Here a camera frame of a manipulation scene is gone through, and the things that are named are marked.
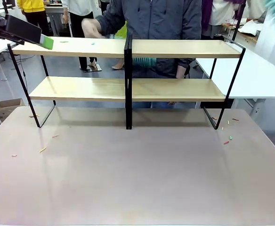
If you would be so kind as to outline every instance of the yellow jacket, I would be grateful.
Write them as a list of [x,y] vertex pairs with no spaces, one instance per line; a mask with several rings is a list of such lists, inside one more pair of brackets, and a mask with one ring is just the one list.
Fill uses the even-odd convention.
[[43,0],[17,0],[17,4],[25,13],[44,11]]

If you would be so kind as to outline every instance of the shelf board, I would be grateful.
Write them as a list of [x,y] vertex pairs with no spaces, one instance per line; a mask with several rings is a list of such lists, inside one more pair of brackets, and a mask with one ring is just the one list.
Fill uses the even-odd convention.
[[[60,57],[124,58],[125,40],[51,37],[52,50],[26,42],[14,54]],[[239,58],[240,52],[220,40],[133,40],[133,57]]]
[[133,79],[132,101],[224,101],[210,79]]
[[46,77],[32,100],[125,101],[124,79]]
[[124,58],[125,40],[51,37],[52,50],[26,42],[13,48],[14,54],[58,57]]
[[133,40],[133,57],[239,58],[240,52],[221,40]]

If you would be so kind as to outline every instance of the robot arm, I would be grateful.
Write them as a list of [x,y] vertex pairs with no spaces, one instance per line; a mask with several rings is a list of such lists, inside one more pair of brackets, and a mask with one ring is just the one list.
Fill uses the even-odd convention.
[[0,16],[0,39],[8,39],[19,44],[24,44],[25,41],[40,44],[41,29],[6,14],[5,18]]

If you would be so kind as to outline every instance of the gray jacket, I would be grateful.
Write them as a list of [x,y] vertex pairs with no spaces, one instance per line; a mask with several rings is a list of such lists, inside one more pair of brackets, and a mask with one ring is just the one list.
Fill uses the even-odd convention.
[[[134,39],[197,40],[201,37],[202,0],[111,0],[97,17],[102,34],[115,34],[127,21]],[[155,67],[134,68],[136,78],[175,78],[177,66],[188,67],[190,59],[157,59]]]

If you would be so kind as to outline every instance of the gray table surface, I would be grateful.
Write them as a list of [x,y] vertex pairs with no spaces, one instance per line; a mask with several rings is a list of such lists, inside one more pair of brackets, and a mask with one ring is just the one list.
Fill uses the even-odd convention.
[[31,114],[0,126],[2,225],[275,225],[275,146],[242,110]]

